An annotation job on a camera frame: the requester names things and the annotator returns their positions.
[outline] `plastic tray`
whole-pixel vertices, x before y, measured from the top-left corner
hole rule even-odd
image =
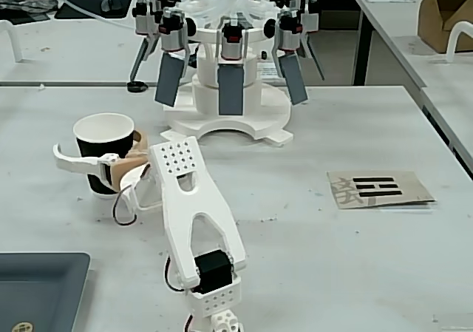
[[[0,331],[70,332],[89,263],[85,253],[0,254]]]

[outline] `white circular base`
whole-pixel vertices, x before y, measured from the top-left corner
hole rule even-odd
[[[161,133],[166,140],[182,140],[188,136],[197,139],[217,130],[235,130],[250,135],[254,140],[266,140],[283,146],[293,140],[293,134],[284,130],[290,119],[289,97],[280,89],[262,85],[261,108],[243,116],[202,114],[194,105],[191,91],[180,89],[174,107],[164,106],[170,130]]]

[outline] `black paper cup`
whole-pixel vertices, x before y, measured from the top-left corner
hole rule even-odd
[[[82,157],[101,157],[116,153],[125,158],[133,147],[135,123],[123,114],[101,113],[87,116],[75,123],[73,132]],[[111,183],[110,168],[106,167],[107,180]],[[117,194],[107,188],[94,175],[88,175],[90,189],[98,197],[108,198]]]

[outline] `perforated bracket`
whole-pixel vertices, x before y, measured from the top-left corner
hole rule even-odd
[[[234,270],[245,267],[245,249],[230,208],[205,167],[197,139],[162,143],[150,148],[149,160],[161,182],[163,221],[183,287],[200,284],[191,250],[192,224],[203,216],[222,236]],[[190,182],[183,188],[180,183]]]

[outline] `black stripe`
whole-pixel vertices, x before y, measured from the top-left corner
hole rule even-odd
[[[397,184],[380,184],[381,189],[396,189],[399,188]]]
[[[358,190],[375,189],[375,186],[373,184],[356,184],[356,188]]]
[[[391,192],[361,192],[359,193],[360,197],[389,197],[393,195],[402,195],[400,190],[395,190]]]
[[[353,181],[355,183],[394,182],[394,179],[389,177],[353,178]]]

